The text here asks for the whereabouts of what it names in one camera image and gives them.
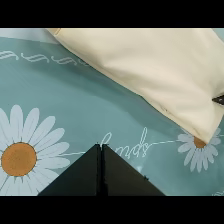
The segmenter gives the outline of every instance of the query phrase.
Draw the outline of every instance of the daisy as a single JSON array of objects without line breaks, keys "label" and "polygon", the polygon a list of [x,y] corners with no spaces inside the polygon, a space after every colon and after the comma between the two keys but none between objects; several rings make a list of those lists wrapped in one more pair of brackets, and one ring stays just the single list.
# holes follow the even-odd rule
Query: daisy
[{"label": "daisy", "polygon": [[30,111],[24,124],[20,106],[12,107],[10,120],[0,108],[0,195],[37,195],[58,177],[51,169],[70,164],[57,157],[69,148],[67,142],[57,143],[64,129],[51,131],[53,116],[37,127],[38,121],[38,108]]},{"label": "daisy", "polygon": [[218,155],[217,149],[214,145],[218,145],[221,143],[221,140],[218,138],[218,134],[220,133],[221,129],[218,128],[212,137],[211,141],[208,144],[205,144],[200,139],[192,136],[187,131],[183,130],[185,134],[180,134],[178,136],[178,140],[181,142],[185,142],[185,144],[181,145],[178,148],[178,152],[183,153],[187,152],[187,156],[184,160],[184,166],[186,166],[190,161],[190,170],[191,172],[197,166],[197,170],[200,173],[202,167],[205,170],[208,169],[208,162],[214,163],[213,156]]}]

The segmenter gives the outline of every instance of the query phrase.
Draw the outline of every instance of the white daisy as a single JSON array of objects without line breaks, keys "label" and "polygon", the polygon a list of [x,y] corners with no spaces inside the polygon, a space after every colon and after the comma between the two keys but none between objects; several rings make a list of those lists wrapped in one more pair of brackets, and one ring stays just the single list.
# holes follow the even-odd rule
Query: white daisy
[{"label": "white daisy", "polygon": [[191,172],[195,169],[197,165],[197,170],[200,173],[202,166],[205,170],[208,169],[208,161],[210,163],[214,163],[213,156],[218,155],[217,149],[214,145],[218,145],[221,143],[221,140],[218,138],[218,134],[221,129],[218,128],[212,137],[211,141],[206,145],[200,139],[192,136],[187,131],[183,130],[186,134],[180,134],[178,136],[178,140],[181,142],[185,142],[185,144],[181,145],[178,148],[178,152],[183,153],[187,152],[187,156],[184,160],[184,166],[186,166],[190,161],[190,170]]},{"label": "white daisy", "polygon": [[38,120],[38,108],[30,111],[24,124],[20,106],[12,107],[10,121],[0,108],[0,195],[37,195],[58,177],[50,169],[70,164],[68,159],[57,157],[69,148],[67,142],[56,143],[64,129],[50,132],[53,116],[37,127]]}]

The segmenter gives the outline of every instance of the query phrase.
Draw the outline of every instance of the black object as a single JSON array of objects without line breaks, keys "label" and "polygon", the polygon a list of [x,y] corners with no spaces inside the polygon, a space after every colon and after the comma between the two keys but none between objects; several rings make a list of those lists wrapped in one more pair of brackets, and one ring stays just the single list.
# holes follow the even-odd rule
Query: black object
[{"label": "black object", "polygon": [[224,105],[224,95],[216,97],[216,98],[212,99],[212,101],[214,101],[214,102],[216,102],[218,104]]},{"label": "black object", "polygon": [[94,145],[39,196],[162,196],[107,145]]}]

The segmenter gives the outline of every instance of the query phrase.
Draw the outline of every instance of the brown flower center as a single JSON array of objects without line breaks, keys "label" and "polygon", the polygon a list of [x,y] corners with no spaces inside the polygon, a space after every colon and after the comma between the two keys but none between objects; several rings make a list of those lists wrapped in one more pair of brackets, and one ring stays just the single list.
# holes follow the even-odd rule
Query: brown flower center
[{"label": "brown flower center", "polygon": [[199,138],[194,137],[194,144],[197,148],[202,149],[206,146],[206,143],[204,143],[202,140]]},{"label": "brown flower center", "polygon": [[10,145],[2,155],[3,170],[10,176],[24,176],[35,166],[37,156],[34,148],[26,143]]}]

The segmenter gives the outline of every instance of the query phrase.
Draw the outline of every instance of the cream pillow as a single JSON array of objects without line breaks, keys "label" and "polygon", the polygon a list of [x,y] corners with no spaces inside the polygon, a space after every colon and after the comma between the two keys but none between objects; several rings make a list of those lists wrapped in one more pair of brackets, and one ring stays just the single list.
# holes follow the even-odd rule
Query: cream pillow
[{"label": "cream pillow", "polygon": [[222,106],[224,45],[212,29],[49,28],[67,49],[208,143]]}]

